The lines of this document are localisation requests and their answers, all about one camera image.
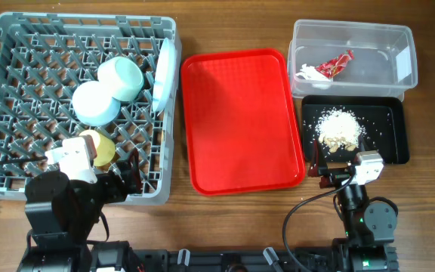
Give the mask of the red snack wrapper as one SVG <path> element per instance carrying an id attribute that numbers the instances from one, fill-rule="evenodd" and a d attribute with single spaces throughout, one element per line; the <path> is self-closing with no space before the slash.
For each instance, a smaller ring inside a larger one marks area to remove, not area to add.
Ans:
<path id="1" fill-rule="evenodd" d="M 354 59 L 353 51 L 346 50 L 343 54 L 322 63 L 315 70 L 327 79 L 333 79 L 337 74 L 341 73 L 347 64 Z"/>

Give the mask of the light green bowl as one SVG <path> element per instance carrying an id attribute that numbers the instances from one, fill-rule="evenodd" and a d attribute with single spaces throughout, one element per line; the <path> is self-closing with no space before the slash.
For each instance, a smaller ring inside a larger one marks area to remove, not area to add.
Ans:
<path id="1" fill-rule="evenodd" d="M 133 101 L 144 84 L 143 73 L 127 57 L 114 57 L 97 69 L 97 80 L 107 87 L 116 100 Z"/>

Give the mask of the large light blue plate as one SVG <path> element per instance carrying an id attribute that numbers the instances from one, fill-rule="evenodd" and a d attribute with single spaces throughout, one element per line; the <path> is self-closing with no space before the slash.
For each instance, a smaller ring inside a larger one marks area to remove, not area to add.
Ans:
<path id="1" fill-rule="evenodd" d="M 177 69 L 177 49 L 170 39 L 164 39 L 160 48 L 153 86 L 152 109 L 160 113 L 170 98 Z"/>

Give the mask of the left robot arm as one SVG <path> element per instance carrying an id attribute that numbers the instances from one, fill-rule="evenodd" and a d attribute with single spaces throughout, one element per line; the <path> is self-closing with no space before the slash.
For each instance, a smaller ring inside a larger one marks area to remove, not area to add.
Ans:
<path id="1" fill-rule="evenodd" d="M 60 170 L 33 178 L 25 188 L 25 213 L 31 225 L 19 271 L 143 271 L 144 263 L 126 241 L 88 238 L 102 208 L 140 191 L 139 154 L 116 163 L 118 174 L 99 174 L 90 184 Z"/>

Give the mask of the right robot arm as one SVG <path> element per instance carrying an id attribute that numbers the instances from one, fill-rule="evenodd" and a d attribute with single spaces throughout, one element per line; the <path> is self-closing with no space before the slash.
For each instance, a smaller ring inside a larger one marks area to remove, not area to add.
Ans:
<path id="1" fill-rule="evenodd" d="M 398 208 L 382 196 L 369 197 L 366 184 L 379 178 L 384 161 L 377 151 L 360 151 L 353 162 L 329 168 L 318 140 L 313 142 L 313 158 L 308 175 L 319 177 L 321 188 L 334 188 L 334 207 L 344 225 L 345 238 L 332 240 L 325 263 L 319 271 L 399 270 L 394 241 Z"/>

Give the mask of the small light blue saucer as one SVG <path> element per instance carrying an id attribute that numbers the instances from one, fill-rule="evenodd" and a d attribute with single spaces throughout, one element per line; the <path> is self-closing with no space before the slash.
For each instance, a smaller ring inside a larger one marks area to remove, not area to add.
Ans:
<path id="1" fill-rule="evenodd" d="M 82 83 L 73 93 L 72 106 L 80 122 L 90 126 L 106 125 L 119 114 L 121 103 L 99 81 Z"/>

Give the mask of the yellow plastic cup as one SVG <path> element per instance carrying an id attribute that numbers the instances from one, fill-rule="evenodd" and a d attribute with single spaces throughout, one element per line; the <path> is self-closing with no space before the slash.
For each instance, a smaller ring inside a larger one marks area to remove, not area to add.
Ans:
<path id="1" fill-rule="evenodd" d="M 92 137 L 97 151 L 97 156 L 94 158 L 94 166 L 102 167 L 111 163 L 116 154 L 114 142 L 95 130 L 85 130 L 79 134 L 79 136 L 85 135 Z"/>

